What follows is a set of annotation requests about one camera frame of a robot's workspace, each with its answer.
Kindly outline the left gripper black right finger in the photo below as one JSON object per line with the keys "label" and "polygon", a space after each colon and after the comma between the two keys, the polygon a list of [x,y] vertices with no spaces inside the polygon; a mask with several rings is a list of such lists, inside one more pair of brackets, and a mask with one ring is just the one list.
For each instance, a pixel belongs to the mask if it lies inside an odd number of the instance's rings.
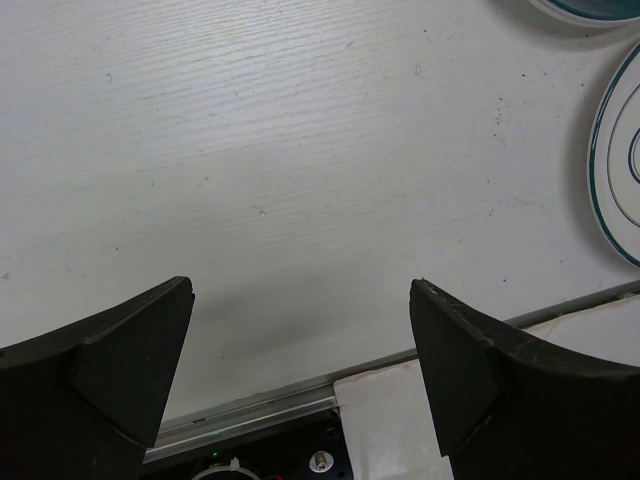
{"label": "left gripper black right finger", "polygon": [[635,479],[639,370],[539,339],[427,280],[410,320],[440,453],[457,479]]}

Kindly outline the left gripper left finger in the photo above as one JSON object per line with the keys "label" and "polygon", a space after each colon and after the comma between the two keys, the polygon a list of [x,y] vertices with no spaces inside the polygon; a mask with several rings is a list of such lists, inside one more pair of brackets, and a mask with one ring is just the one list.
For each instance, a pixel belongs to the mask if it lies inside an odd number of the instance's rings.
{"label": "left gripper left finger", "polygon": [[1,350],[4,479],[135,479],[153,447],[195,295],[171,278]]}

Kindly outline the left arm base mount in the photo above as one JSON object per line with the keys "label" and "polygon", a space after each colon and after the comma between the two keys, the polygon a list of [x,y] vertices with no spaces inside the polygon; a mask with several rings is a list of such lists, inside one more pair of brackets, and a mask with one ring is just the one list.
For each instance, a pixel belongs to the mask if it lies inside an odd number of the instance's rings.
{"label": "left arm base mount", "polygon": [[141,479],[352,479],[340,416],[324,410],[149,462]]}

